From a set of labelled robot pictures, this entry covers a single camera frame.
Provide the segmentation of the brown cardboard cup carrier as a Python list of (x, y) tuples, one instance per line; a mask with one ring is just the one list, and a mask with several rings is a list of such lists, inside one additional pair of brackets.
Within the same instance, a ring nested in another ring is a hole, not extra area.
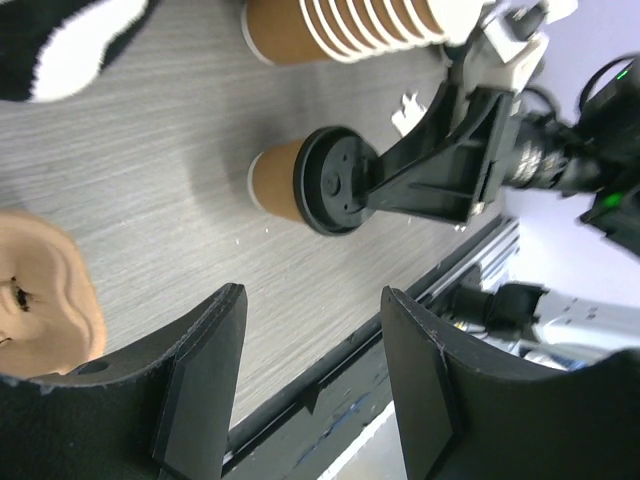
[(1, 372), (65, 375), (100, 358), (106, 321), (79, 247), (36, 215), (1, 212)]

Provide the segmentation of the bundle of white wrapped straws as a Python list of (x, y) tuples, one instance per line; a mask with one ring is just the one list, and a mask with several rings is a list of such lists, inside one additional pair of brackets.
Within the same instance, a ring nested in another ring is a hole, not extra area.
[(417, 93), (404, 94), (401, 97), (401, 107), (391, 115), (391, 123), (400, 135), (405, 137), (421, 121), (427, 112), (427, 107), (417, 98)]

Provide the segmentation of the stack of paper cups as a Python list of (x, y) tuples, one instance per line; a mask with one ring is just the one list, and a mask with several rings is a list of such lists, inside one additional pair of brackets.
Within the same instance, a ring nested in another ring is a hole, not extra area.
[(267, 64), (352, 64), (431, 45), (462, 45), (488, 4), (254, 0), (243, 5), (241, 30), (249, 49)]

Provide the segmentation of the zebra print pillow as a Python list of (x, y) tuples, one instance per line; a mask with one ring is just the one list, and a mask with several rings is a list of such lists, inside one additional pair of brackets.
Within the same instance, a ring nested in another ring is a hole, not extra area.
[(159, 1), (3, 1), (1, 99), (51, 103), (93, 83), (126, 51)]

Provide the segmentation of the brown paper cup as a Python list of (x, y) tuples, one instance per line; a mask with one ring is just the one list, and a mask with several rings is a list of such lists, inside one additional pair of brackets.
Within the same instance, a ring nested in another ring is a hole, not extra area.
[(274, 216), (303, 223), (294, 194), (294, 167), (303, 145), (299, 139), (263, 151), (251, 163), (248, 191), (261, 209)]

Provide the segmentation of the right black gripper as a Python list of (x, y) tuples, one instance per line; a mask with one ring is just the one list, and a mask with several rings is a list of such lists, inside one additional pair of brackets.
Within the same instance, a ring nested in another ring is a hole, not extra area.
[(499, 188), (594, 193), (600, 165), (550, 114), (511, 115), (513, 93), (478, 87), (454, 122), (460, 88), (440, 84), (427, 112), (372, 161), (364, 186), (370, 209), (465, 224)]

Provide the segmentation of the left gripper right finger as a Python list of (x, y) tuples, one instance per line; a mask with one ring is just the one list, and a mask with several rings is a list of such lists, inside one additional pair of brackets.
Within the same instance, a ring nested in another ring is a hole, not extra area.
[(550, 381), (387, 287), (381, 322), (410, 479), (562, 479)]

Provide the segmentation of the black plastic cup lid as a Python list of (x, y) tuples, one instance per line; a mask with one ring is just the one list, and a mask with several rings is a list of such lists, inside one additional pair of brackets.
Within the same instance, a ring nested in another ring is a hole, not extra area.
[(366, 167), (377, 152), (356, 131), (323, 127), (307, 137), (293, 170), (294, 199), (303, 222), (323, 236), (345, 236), (374, 211), (362, 197)]

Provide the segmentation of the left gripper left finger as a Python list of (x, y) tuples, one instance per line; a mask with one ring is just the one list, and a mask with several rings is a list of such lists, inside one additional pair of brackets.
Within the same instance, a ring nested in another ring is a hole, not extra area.
[(218, 479), (245, 336), (228, 283), (181, 318), (39, 380), (32, 479)]

